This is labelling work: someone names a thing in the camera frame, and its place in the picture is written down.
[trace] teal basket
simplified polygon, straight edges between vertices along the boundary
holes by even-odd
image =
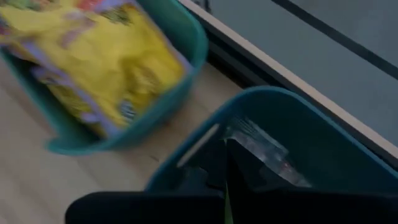
[[[146,114],[138,118],[123,132],[99,139],[71,116],[46,86],[37,82],[30,73],[30,62],[1,53],[13,74],[27,94],[42,110],[58,137],[47,144],[50,151],[79,155],[133,146],[142,141],[156,126],[169,117],[184,101],[193,79],[205,63],[208,41],[200,23],[177,0],[137,0],[155,23],[162,29],[173,46],[185,56],[193,69],[172,90],[161,96]]]
[[[237,116],[247,117],[281,143],[294,167],[315,188],[398,192],[397,171],[309,102],[270,86],[247,89],[222,106],[161,165],[146,190],[175,190],[186,177],[190,160],[208,148],[203,145],[219,142]]]

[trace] plastic packaging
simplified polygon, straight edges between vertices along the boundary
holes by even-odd
[[[311,187],[305,177],[288,161],[289,151],[247,118],[233,117],[228,123],[226,139],[234,139],[255,155],[266,167],[299,187]]]
[[[40,65],[39,81],[101,136],[120,133],[190,70],[134,0],[52,2],[6,1],[1,40]]]

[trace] black object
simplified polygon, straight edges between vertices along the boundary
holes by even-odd
[[[160,192],[100,192],[78,199],[66,224],[224,223],[226,183],[237,223],[397,223],[398,196],[291,185],[235,140],[210,139]]]

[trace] clear plastic bag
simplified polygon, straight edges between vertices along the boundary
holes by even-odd
[[[226,139],[234,139],[262,161],[266,167],[298,187],[311,187],[302,174],[288,162],[289,151],[248,118],[234,117],[227,127]]]

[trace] yellow snack bag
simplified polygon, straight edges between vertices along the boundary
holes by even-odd
[[[76,11],[71,2],[52,9],[57,13],[47,18],[61,19],[43,27],[5,18],[16,30],[34,34],[21,45],[55,77],[44,82],[54,95],[79,120],[111,136],[174,87],[189,65],[136,2],[104,0],[95,13]]]
[[[35,62],[18,40],[65,25],[62,15],[77,12],[75,3],[74,0],[0,0],[0,44],[10,45],[19,57]]]

